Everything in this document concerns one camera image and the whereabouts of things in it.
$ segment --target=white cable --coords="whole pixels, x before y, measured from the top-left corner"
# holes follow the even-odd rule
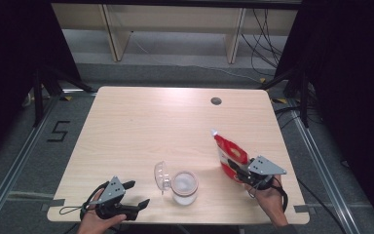
[[[170,62],[162,62],[162,61],[159,61],[157,59],[155,59],[147,50],[145,50],[144,48],[142,48],[141,45],[139,45],[139,43],[134,39],[132,38],[133,42],[139,47],[139,49],[141,49],[145,54],[147,54],[148,56],[151,57],[152,60],[154,60],[155,62],[159,63],[159,64],[163,64],[163,65],[173,65],[173,66],[180,66],[180,67],[199,67],[199,68],[203,68],[203,69],[208,69],[208,70],[216,70],[216,71],[221,71],[221,72],[224,72],[226,74],[229,74],[229,75],[232,75],[232,76],[237,76],[237,77],[242,77],[242,78],[247,78],[247,79],[250,79],[252,81],[255,81],[259,84],[262,84],[262,82],[254,79],[254,78],[251,78],[249,76],[243,76],[243,75],[238,75],[238,74],[234,74],[234,73],[231,73],[229,71],[226,71],[226,70],[222,70],[222,69],[218,69],[218,68],[213,68],[213,67],[207,67],[207,66],[199,66],[199,65],[179,65],[179,64],[175,64],[175,63],[170,63]]]

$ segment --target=person's right hand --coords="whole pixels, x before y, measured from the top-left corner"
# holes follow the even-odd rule
[[[273,185],[276,187],[281,186],[281,176],[275,175],[275,178],[277,180],[273,179]],[[256,190],[248,184],[246,184],[244,187],[257,199],[260,207],[270,218],[276,228],[288,225],[287,218],[284,215],[282,207],[282,196],[278,190],[275,188]]]

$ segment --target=wooden table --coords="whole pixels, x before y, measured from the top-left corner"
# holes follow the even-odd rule
[[[211,103],[220,98],[221,104]],[[265,91],[191,88],[103,87],[78,138],[55,199],[81,206],[103,182],[118,176],[135,180],[125,205],[151,199],[136,223],[258,224],[270,220],[241,184],[222,171],[210,130],[237,143],[250,157],[263,155],[287,170],[282,184],[289,196],[289,223],[304,224],[307,213],[281,130]],[[199,178],[197,200],[177,205],[172,191],[162,195],[154,166],[165,161],[171,175],[193,172]],[[52,207],[48,219],[79,221],[79,212],[60,215]]]

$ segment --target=floor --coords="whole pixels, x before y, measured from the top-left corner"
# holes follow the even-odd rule
[[[135,85],[135,86],[182,86],[182,87],[222,87],[255,89],[261,78],[271,79],[275,68],[260,57],[252,57],[250,48],[241,39],[238,55],[234,64],[228,64],[225,56],[222,35],[197,33],[157,33],[135,32],[132,34],[126,53],[120,62],[112,60],[106,35],[102,31],[64,30],[73,57],[83,80],[93,86]],[[252,35],[245,38],[254,45]],[[282,50],[286,37],[271,37],[271,43]],[[271,52],[260,52],[275,64]],[[62,84],[65,89],[74,89]],[[285,82],[269,90],[275,109],[292,104],[292,100],[281,101]],[[71,93],[72,100],[49,98],[45,100],[47,113],[45,124],[39,129],[37,137],[31,139],[34,130],[33,105],[26,106],[17,116],[0,150],[0,190],[11,184],[7,196],[0,202],[0,233],[64,233],[73,223],[54,223],[46,219],[46,208],[60,181],[75,141],[82,129],[94,96]],[[308,134],[316,143],[314,150],[309,148],[302,137],[306,131],[301,128],[297,112],[284,112],[278,115],[286,147],[292,159],[298,178],[307,185],[302,187],[311,221],[298,225],[299,233],[374,233],[374,210],[358,186],[349,168],[343,166],[343,156],[332,141],[330,133],[320,120],[318,110],[312,102],[309,109],[310,128]],[[59,138],[53,133],[59,121],[58,130],[66,130],[67,136],[62,142],[50,142]],[[25,142],[32,142],[25,148]],[[317,162],[312,151],[317,151],[321,162]],[[15,175],[7,174],[19,162]],[[321,170],[330,175],[323,175]],[[336,188],[337,196],[329,193]],[[341,207],[345,214],[352,215],[343,220]],[[337,217],[346,231],[342,231],[330,212]],[[245,233],[270,233],[271,224],[241,227]],[[165,226],[130,225],[123,227],[123,233],[238,233],[237,227],[220,226]]]

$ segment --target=gray carpet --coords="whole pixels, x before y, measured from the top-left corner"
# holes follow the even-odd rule
[[[86,84],[99,88],[104,85],[114,86],[159,86],[159,87],[206,87],[230,89],[255,89],[256,82],[243,77],[198,67],[173,66],[137,66],[137,65],[102,65],[78,64]],[[229,72],[255,77],[252,69],[229,69]],[[264,70],[273,74],[273,70]],[[282,98],[283,84],[270,89],[271,98]],[[62,83],[65,88],[73,88]],[[54,223],[46,219],[41,211],[43,204],[48,204],[56,192],[69,156],[94,97],[74,96],[70,101],[60,100],[50,114],[48,123],[40,135],[25,168],[23,169],[13,191],[0,213],[0,233],[63,233],[72,223]],[[287,104],[273,104],[275,109],[287,107]],[[325,125],[315,110],[309,110],[310,130],[327,167],[332,172],[346,201],[349,203],[361,233],[374,233],[374,211],[361,191],[355,177],[348,168],[340,164],[343,157],[332,141]],[[318,172],[309,155],[309,151],[300,137],[290,112],[284,113],[278,120],[296,175],[321,199],[332,212],[331,202],[327,196]],[[62,142],[49,142],[48,139],[59,139],[60,135],[52,133],[57,121],[69,121],[59,124],[58,130],[68,131]],[[22,143],[27,138],[33,123],[33,107],[26,107],[17,117],[11,132],[8,134],[0,151],[0,182],[17,156]],[[311,221],[298,225],[299,233],[342,233],[336,222],[327,211],[306,189],[302,188],[305,201],[312,209]],[[238,233],[235,228],[217,226],[187,226],[190,233]],[[179,228],[164,225],[130,226],[123,233],[180,233]],[[272,225],[245,226],[245,233],[270,233]]]

